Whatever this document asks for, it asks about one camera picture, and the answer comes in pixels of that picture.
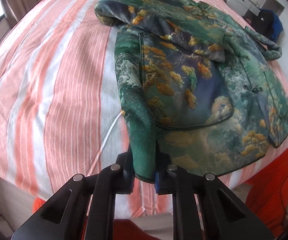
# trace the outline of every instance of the white stripe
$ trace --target white stripe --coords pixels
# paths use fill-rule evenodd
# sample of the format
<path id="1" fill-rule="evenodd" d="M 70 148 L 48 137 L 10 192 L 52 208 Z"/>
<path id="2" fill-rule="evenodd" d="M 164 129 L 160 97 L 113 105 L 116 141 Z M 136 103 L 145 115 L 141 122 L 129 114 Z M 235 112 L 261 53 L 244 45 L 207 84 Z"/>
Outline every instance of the white stripe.
<path id="1" fill-rule="evenodd" d="M 147 194 L 146 192 L 143 192 L 143 183 L 145 183 L 145 182 L 142 182 L 142 181 L 140 181 L 140 183 L 141 183 L 141 195 L 142 195 L 142 197 L 141 197 L 141 200 L 142 200 L 142 206 L 141 206 L 141 208 L 142 208 L 142 213 L 144 213 L 145 212 L 145 208 L 144 208 L 144 194 Z"/>
<path id="2" fill-rule="evenodd" d="M 258 161 L 256 161 L 255 163 L 252 164 L 252 165 L 255 165 L 255 167 L 254 167 L 254 169 L 253 169 L 253 171 L 252 171 L 251 177 L 252 177 L 254 174 L 256 174 L 257 172 L 259 172 L 260 167 L 261 167 L 261 162 L 262 162 L 262 159 L 260 159 L 260 160 L 258 160 Z"/>
<path id="3" fill-rule="evenodd" d="M 95 0 L 87 0 L 86 3 L 83 5 L 83 7 L 78 12 L 75 20 L 72 22 L 72 25 L 70 26 L 67 33 L 64 35 L 63 39 L 59 43 L 57 50 L 54 54 L 54 57 L 49 65 L 48 71 L 46 73 L 45 81 L 43 84 L 43 98 L 42 103 L 39 105 L 37 115 L 35 117 L 35 120 L 33 121 L 33 146 L 34 146 L 34 164 L 35 167 L 41 166 L 41 161 L 43 162 L 43 168 L 38 169 L 36 171 L 36 175 L 38 178 L 38 186 L 40 190 L 40 195 L 49 196 L 51 191 L 51 184 L 49 182 L 49 186 L 46 187 L 43 181 L 43 177 L 46 178 L 49 181 L 49 177 L 45 175 L 46 171 L 46 159 L 45 159 L 45 151 L 44 151 L 44 140 L 43 138 L 38 138 L 38 135 L 43 135 L 43 131 L 45 128 L 45 121 L 47 113 L 49 112 L 52 100 L 53 100 L 53 92 L 54 92 L 54 86 L 55 81 L 57 77 L 57 72 L 60 68 L 61 60 L 63 58 L 63 55 L 65 53 L 66 48 L 68 47 L 68 44 L 75 33 L 75 31 L 78 29 L 78 27 L 81 25 L 81 22 L 84 20 L 87 11 L 92 6 Z"/>
<path id="4" fill-rule="evenodd" d="M 121 112 L 121 104 L 115 75 L 114 47 L 118 28 L 111 28 L 105 53 L 103 79 L 101 86 L 101 141 L 108 136 L 108 130 L 114 118 Z M 117 155 L 122 153 L 122 135 L 118 125 L 111 131 L 110 140 L 101 152 L 102 167 L 115 163 Z"/>
<path id="5" fill-rule="evenodd" d="M 110 30 L 105 52 L 104 70 L 101 86 L 101 164 L 107 167 L 115 163 L 117 155 L 122 153 L 123 137 L 119 125 L 115 122 L 121 118 L 121 104 L 115 75 L 114 48 L 118 28 Z M 116 195 L 115 218 L 130 218 L 127 195 Z"/>
<path id="6" fill-rule="evenodd" d="M 229 179 L 229 183 L 228 183 L 227 187 L 229 189 L 233 189 L 236 186 L 238 186 L 238 183 L 239 183 L 239 180 L 240 180 L 241 176 L 242 176 L 242 169 L 234 171 L 231 174 L 231 177 Z"/>
<path id="7" fill-rule="evenodd" d="M 52 24 L 52 26 L 50 27 L 48 33 L 46 34 L 46 36 L 50 37 L 49 33 L 53 32 L 54 29 L 60 24 L 61 19 L 63 18 L 63 16 L 69 11 L 69 9 L 77 2 L 78 0 L 72 0 L 66 7 L 65 9 L 62 11 L 62 13 L 59 15 L 59 17 L 56 19 L 56 21 Z M 51 6 L 54 7 L 57 4 L 57 0 L 54 2 L 54 4 Z M 8 153 L 8 169 L 7 169 L 7 173 L 6 173 L 6 178 L 9 182 L 11 183 L 15 183 L 15 177 L 16 177 L 16 162 L 15 162 L 15 158 L 14 158 L 14 143 L 15 143 L 15 137 L 16 137 L 16 121 L 17 121 L 17 115 L 18 112 L 21 108 L 21 105 L 25 99 L 25 96 L 27 94 L 27 89 L 28 89 L 28 84 L 29 84 L 29 75 L 32 71 L 32 67 L 34 65 L 34 62 L 36 60 L 37 55 L 40 52 L 41 47 L 44 45 L 44 43 L 47 43 L 48 39 L 44 39 L 43 43 L 40 44 L 36 49 L 34 49 L 34 51 L 31 54 L 31 57 L 29 58 L 26 66 L 25 66 L 25 70 L 24 70 L 24 76 L 22 78 L 21 81 L 21 85 L 19 88 L 19 93 L 17 96 L 17 99 L 12 107 L 12 110 L 10 112 L 10 118 L 9 118 L 9 123 L 8 123 L 8 131 L 7 131 L 7 153 Z M 43 151 L 41 152 L 41 157 L 40 159 L 42 159 L 42 155 L 44 153 L 44 143 L 43 140 L 40 141 L 41 136 L 38 136 L 37 133 L 35 132 L 36 127 L 34 127 L 33 125 L 33 147 L 34 147 L 34 151 L 36 152 L 36 141 L 39 141 L 39 143 L 41 143 L 40 148 L 43 148 Z M 41 182 L 45 183 L 45 185 L 43 186 L 44 188 L 49 188 L 50 182 L 49 182 L 49 178 L 48 178 L 48 173 L 46 172 L 46 168 L 45 165 L 43 163 L 45 163 L 45 158 L 44 161 L 39 159 L 39 165 L 35 165 L 36 167 L 36 173 L 38 175 L 40 175 L 40 173 L 43 174 L 42 177 L 38 177 L 38 183 L 39 186 L 41 184 Z"/>
<path id="8" fill-rule="evenodd" d="M 173 213 L 173 198 L 171 194 L 168 195 L 167 202 L 167 212 Z"/>

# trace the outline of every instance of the white cabinet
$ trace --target white cabinet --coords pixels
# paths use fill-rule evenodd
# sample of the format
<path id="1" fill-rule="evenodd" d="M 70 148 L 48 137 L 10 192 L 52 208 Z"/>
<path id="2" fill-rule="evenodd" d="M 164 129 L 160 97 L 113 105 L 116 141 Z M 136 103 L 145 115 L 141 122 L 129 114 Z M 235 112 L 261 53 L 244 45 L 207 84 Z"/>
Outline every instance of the white cabinet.
<path id="1" fill-rule="evenodd" d="M 240 16 L 244 16 L 248 10 L 255 15 L 258 15 L 260 12 L 260 10 L 250 0 L 227 0 L 227 5 Z"/>
<path id="2" fill-rule="evenodd" d="M 228 0 L 227 5 L 241 16 L 244 16 L 245 13 L 248 11 L 247 7 L 245 7 L 236 0 Z"/>

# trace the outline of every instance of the pink striped bed sheet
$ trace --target pink striped bed sheet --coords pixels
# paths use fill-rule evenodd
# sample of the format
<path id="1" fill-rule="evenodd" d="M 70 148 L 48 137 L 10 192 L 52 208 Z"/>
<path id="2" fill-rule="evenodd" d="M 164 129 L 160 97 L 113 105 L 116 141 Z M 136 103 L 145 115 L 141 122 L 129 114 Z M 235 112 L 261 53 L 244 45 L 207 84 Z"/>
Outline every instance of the pink striped bed sheet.
<path id="1" fill-rule="evenodd" d="M 115 77 L 117 30 L 97 20 L 96 1 L 43 0 L 0 46 L 0 178 L 43 199 L 74 174 L 114 163 L 129 143 Z M 247 25 L 223 0 L 202 1 Z M 281 68 L 271 64 L 288 95 Z M 287 147 L 288 137 L 222 181 L 236 187 Z M 171 196 L 137 179 L 132 195 L 116 198 L 117 218 L 171 211 Z"/>

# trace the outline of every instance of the bed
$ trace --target bed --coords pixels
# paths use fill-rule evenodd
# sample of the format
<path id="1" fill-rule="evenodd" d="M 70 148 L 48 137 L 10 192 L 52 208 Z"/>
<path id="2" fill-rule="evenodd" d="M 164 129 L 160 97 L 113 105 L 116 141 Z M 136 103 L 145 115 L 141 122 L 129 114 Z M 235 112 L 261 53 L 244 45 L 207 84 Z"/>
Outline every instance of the bed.
<path id="1" fill-rule="evenodd" d="M 48 199 L 76 173 L 98 173 L 127 150 L 114 65 L 115 28 L 94 14 L 97 0 L 42 0 L 0 46 L 0 178 Z M 248 25 L 223 0 L 202 0 Z M 288 95 L 276 61 L 271 67 Z M 286 148 L 224 175 L 234 188 Z M 170 195 L 135 179 L 132 195 L 117 195 L 116 218 L 172 211 Z"/>

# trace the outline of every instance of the white cable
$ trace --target white cable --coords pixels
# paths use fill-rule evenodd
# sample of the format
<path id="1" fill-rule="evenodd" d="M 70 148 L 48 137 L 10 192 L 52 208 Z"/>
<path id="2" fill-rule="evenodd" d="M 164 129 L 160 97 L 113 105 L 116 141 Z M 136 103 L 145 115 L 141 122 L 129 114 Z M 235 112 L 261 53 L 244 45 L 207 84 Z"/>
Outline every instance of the white cable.
<path id="1" fill-rule="evenodd" d="M 109 137 L 109 135 L 110 135 L 110 133 L 111 133 L 114 125 L 116 124 L 117 120 L 119 119 L 119 117 L 120 117 L 121 115 L 122 115 L 122 113 L 120 112 L 120 113 L 115 117 L 113 123 L 112 123 L 111 126 L 109 127 L 109 129 L 108 129 L 108 131 L 107 131 L 107 133 L 106 133 L 106 135 L 105 135 L 105 137 L 104 137 L 104 140 L 103 140 L 103 142 L 102 142 L 102 144 L 101 144 L 101 148 L 100 148 L 100 150 L 99 150 L 100 153 L 102 152 L 102 150 L 103 150 L 103 148 L 104 148 L 104 146 L 105 146 L 105 144 L 106 144 L 106 141 L 107 141 L 107 139 L 108 139 L 108 137 Z"/>

